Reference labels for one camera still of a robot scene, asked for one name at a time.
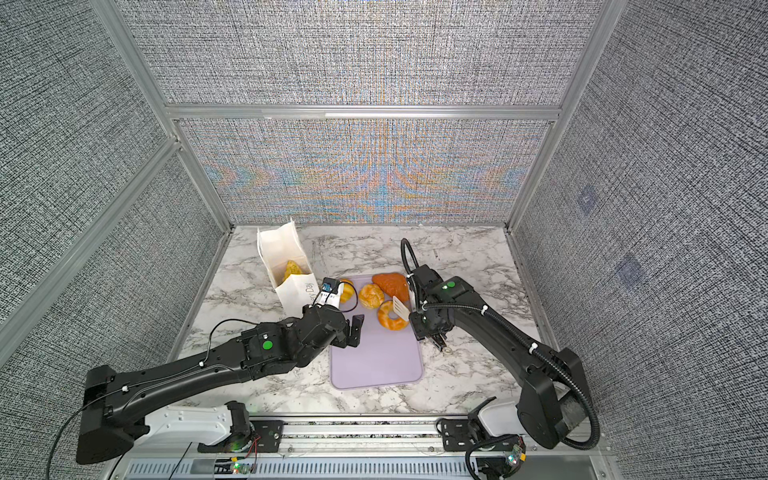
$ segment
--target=robotic arm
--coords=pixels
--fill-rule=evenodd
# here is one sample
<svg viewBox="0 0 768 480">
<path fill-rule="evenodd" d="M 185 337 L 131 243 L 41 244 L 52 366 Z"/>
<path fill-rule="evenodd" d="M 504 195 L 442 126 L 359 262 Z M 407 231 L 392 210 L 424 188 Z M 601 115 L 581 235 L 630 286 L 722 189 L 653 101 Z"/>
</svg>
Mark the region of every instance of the robotic arm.
<svg viewBox="0 0 768 480">
<path fill-rule="evenodd" d="M 406 248 L 414 270 L 406 259 Z M 401 253 L 415 297 L 409 320 L 417 339 L 429 338 L 443 349 L 445 334 L 454 326 L 467 331 L 522 387 L 518 418 L 536 442 L 549 449 L 559 442 L 576 449 L 596 446 L 598 419 L 581 361 L 571 350 L 557 352 L 536 342 L 489 308 L 463 279 L 454 276 L 444 281 L 428 266 L 420 266 L 406 239 Z M 168 416 L 165 409 L 173 402 L 218 386 L 307 366 L 328 345 L 357 346 L 362 316 L 354 316 L 351 325 L 345 319 L 337 308 L 342 291 L 338 280 L 326 278 L 315 302 L 304 307 L 302 318 L 260 323 L 205 353 L 135 372 L 117 373 L 106 365 L 92 369 L 85 383 L 77 462 L 103 462 L 127 452 L 142 436 L 157 432 L 153 428 L 162 423 L 161 415 Z M 566 385 L 568 393 L 558 398 L 555 382 Z M 236 402 L 227 404 L 228 412 L 221 410 L 208 412 L 205 418 L 214 419 L 211 428 L 216 432 L 200 440 L 209 442 L 209 452 L 235 452 L 253 438 L 248 414 Z M 568 439 L 587 417 L 590 438 L 586 442 Z M 479 438 L 476 446 L 492 439 Z"/>
</svg>

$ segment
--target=marble table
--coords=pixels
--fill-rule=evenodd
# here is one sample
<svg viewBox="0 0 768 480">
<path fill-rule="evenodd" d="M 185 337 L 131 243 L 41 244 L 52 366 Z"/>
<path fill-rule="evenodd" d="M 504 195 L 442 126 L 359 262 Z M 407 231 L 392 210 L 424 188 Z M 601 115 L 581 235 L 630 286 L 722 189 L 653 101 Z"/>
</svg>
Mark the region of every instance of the marble table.
<svg viewBox="0 0 768 480">
<path fill-rule="evenodd" d="M 318 280 L 402 273 L 400 239 L 406 237 L 420 263 L 443 278 L 463 277 L 492 308 L 539 338 L 500 227 L 298 226 L 298 231 Z M 208 333 L 226 318 L 257 322 L 284 318 L 257 252 L 257 227 L 236 229 L 180 356 L 204 351 Z M 245 323 L 225 323 L 214 334 L 213 344 L 247 328 Z M 337 390 L 329 380 L 326 350 L 306 368 L 213 389 L 182 404 L 216 406 L 237 400 L 253 413 L 464 413 L 490 396 L 519 395 L 511 374 L 469 334 L 453 329 L 447 343 L 449 354 L 440 353 L 429 341 L 421 343 L 424 376 L 416 384 Z"/>
</svg>

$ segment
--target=paper bag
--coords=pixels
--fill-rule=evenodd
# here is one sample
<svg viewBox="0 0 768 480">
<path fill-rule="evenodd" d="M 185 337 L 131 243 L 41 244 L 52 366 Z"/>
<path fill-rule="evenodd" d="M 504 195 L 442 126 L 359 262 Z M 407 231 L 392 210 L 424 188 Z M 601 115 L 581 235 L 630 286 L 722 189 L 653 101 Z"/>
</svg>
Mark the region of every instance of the paper bag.
<svg viewBox="0 0 768 480">
<path fill-rule="evenodd" d="M 319 289 L 310 261 L 299 242 L 296 224 L 291 221 L 276 230 L 259 230 L 257 246 L 286 315 L 301 318 L 302 307 L 312 303 Z M 305 274 L 291 275 L 283 282 L 288 260 L 296 262 Z"/>
</svg>

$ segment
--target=textured wall panel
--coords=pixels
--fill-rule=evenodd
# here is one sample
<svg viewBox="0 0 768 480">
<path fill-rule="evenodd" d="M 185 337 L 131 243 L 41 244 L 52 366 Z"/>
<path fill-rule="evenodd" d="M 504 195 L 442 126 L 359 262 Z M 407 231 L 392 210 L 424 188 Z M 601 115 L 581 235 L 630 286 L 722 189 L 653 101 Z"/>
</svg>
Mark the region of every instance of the textured wall panel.
<svg viewBox="0 0 768 480">
<path fill-rule="evenodd" d="M 118 0 L 171 102 L 559 104 L 601 0 Z"/>
<path fill-rule="evenodd" d="M 235 223 L 506 220 L 544 121 L 183 120 Z"/>
<path fill-rule="evenodd" d="M 626 478 L 768 477 L 768 11 L 632 1 L 519 231 Z"/>
<path fill-rule="evenodd" d="M 85 373 L 163 363 L 214 257 L 220 230 L 174 157 L 0 369 L 0 476 L 41 478 L 53 436 L 82 402 Z M 78 421 L 53 478 L 95 478 L 74 463 Z"/>
<path fill-rule="evenodd" d="M 165 135 L 87 0 L 0 18 L 2 323 Z"/>
</svg>

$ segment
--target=purple tray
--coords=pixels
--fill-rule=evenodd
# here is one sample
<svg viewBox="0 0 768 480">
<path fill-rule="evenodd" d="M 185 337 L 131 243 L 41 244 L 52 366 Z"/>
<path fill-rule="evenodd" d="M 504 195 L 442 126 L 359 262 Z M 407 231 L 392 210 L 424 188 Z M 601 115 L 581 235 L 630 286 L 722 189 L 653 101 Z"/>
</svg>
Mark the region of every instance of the purple tray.
<svg viewBox="0 0 768 480">
<path fill-rule="evenodd" d="M 343 278 L 351 280 L 359 292 L 371 283 L 372 275 Z M 385 297 L 385 300 L 392 299 L 389 295 Z M 351 299 L 342 303 L 340 309 L 346 310 L 354 304 L 355 299 Z M 378 312 L 378 309 L 370 310 L 358 303 L 357 308 L 344 314 L 349 320 L 352 315 L 360 314 L 365 315 L 366 319 L 362 324 L 360 345 L 357 348 L 331 347 L 331 385 L 337 389 L 401 385 L 422 379 L 422 350 L 413 335 L 413 329 L 410 325 L 398 332 L 386 329 L 379 323 Z"/>
</svg>

